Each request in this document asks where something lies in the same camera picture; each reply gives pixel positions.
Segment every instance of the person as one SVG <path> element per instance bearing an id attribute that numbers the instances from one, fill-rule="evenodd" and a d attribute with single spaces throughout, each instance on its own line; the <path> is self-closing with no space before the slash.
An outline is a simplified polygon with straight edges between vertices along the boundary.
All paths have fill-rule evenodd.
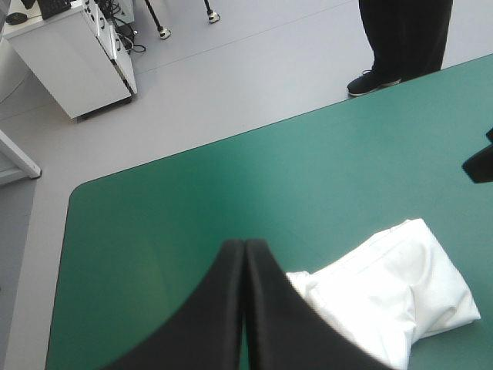
<path id="1" fill-rule="evenodd" d="M 374 52 L 371 70 L 347 85 L 370 93 L 441 69 L 453 0 L 359 0 Z"/>

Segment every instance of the computer mouse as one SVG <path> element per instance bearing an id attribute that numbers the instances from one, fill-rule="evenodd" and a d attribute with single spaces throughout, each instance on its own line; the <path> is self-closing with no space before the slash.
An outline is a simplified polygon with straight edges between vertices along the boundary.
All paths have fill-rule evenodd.
<path id="1" fill-rule="evenodd" d="M 28 20 L 28 16 L 24 13 L 12 13 L 7 15 L 5 22 L 8 25 L 20 25 Z"/>

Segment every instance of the caster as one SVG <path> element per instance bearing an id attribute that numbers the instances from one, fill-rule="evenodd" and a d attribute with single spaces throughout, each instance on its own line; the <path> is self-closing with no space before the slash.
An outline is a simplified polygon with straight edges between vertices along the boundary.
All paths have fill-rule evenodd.
<path id="1" fill-rule="evenodd" d="M 162 40 L 166 40 L 167 38 L 169 38 L 171 36 L 171 31 L 169 29 L 160 29 L 159 30 L 159 37 L 162 39 Z"/>
<path id="2" fill-rule="evenodd" d="M 209 14 L 209 23 L 210 24 L 216 23 L 219 20 L 220 20 L 219 14 L 217 14 L 216 12 L 212 12 Z"/>

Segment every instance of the green table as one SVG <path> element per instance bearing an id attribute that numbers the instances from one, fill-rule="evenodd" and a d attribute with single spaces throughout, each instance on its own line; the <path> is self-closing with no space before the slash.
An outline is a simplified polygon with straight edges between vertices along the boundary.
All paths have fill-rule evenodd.
<path id="1" fill-rule="evenodd" d="M 142 341 L 227 238 L 264 237 L 286 271 L 315 271 L 423 217 L 483 318 L 419 341 L 410 369 L 489 370 L 493 183 L 461 164 L 486 145 L 492 97 L 489 56 L 78 187 L 47 368 L 98 368 Z"/>

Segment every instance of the white cloth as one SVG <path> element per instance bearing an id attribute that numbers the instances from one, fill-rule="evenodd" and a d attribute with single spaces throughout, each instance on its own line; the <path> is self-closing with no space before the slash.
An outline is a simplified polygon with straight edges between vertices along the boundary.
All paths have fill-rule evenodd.
<path id="1" fill-rule="evenodd" d="M 469 287 L 421 219 L 375 234 L 314 274 L 287 276 L 334 329 L 399 370 L 418 339 L 480 318 Z"/>

